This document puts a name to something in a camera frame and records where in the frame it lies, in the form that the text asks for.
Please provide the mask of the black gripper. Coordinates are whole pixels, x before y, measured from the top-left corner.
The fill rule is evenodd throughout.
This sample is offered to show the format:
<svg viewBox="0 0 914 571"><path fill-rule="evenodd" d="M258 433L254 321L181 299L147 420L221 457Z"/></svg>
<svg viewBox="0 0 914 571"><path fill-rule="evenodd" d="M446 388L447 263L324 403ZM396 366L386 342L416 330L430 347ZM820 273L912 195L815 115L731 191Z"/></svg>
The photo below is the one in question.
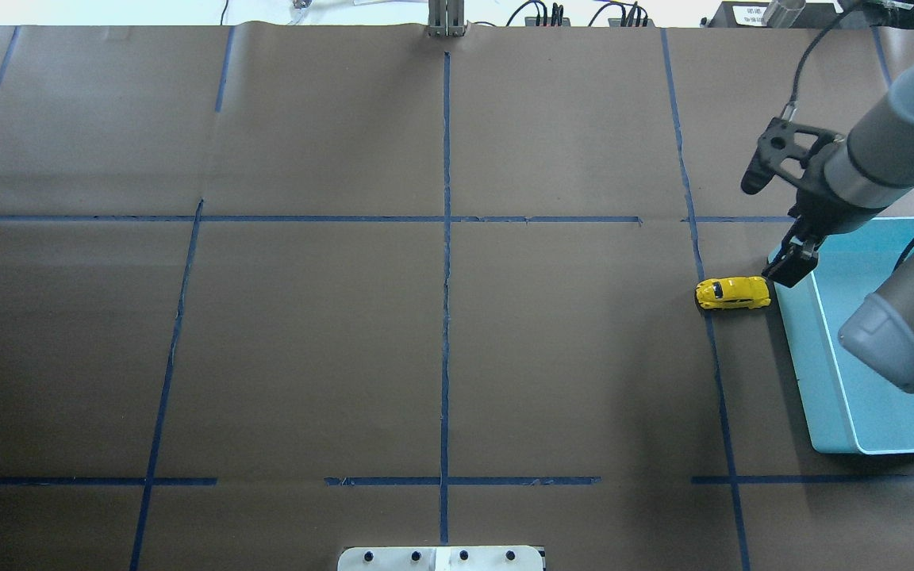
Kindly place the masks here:
<svg viewBox="0 0 914 571"><path fill-rule="evenodd" d="M858 230L885 209L886 187L861 172L849 155L829 155L810 162L795 206L799 228L787 232L766 265L766 279L785 288L796 286L819 263L819 245L809 237Z"/></svg>

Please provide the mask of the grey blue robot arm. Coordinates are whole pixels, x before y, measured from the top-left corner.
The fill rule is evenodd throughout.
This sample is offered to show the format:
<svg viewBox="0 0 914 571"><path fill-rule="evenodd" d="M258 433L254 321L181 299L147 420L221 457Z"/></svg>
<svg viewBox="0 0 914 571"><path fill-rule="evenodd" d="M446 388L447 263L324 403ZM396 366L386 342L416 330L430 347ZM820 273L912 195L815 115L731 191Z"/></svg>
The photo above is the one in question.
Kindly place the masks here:
<svg viewBox="0 0 914 571"><path fill-rule="evenodd" d="M794 109L790 102L771 120L741 181L748 194L773 177L797 189L794 224L762 274L783 288L822 274L873 286L837 328L816 326L820 346L835 378L849 374L914 394L914 237L896 260L874 259L888 256L907 230L904 218L881 215L914 189L914 64L848 134L794 123ZM820 246L833 236L843 257L822 271Z"/></svg>

